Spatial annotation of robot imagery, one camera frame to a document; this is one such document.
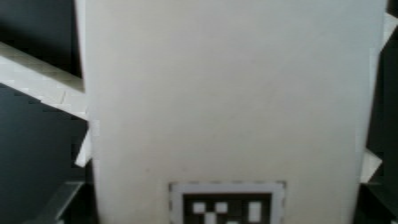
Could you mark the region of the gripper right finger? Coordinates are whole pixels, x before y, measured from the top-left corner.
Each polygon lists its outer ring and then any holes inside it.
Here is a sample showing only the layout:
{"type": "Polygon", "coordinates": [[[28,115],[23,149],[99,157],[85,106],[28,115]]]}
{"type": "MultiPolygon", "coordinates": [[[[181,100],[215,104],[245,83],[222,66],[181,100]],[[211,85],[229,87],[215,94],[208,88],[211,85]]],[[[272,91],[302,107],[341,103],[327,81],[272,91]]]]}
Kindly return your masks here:
{"type": "Polygon", "coordinates": [[[353,224],[398,224],[398,196],[382,184],[360,185],[353,224]]]}

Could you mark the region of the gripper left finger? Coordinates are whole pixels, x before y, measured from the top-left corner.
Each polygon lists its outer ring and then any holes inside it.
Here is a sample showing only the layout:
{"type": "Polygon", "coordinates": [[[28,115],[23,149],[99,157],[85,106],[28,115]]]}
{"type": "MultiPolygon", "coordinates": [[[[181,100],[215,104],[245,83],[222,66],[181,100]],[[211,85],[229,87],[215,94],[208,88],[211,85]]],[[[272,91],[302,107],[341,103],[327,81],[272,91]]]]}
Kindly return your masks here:
{"type": "Polygon", "coordinates": [[[82,187],[82,181],[67,181],[60,185],[39,215],[34,219],[25,221],[23,224],[64,224],[62,215],[73,203],[82,187]]]}

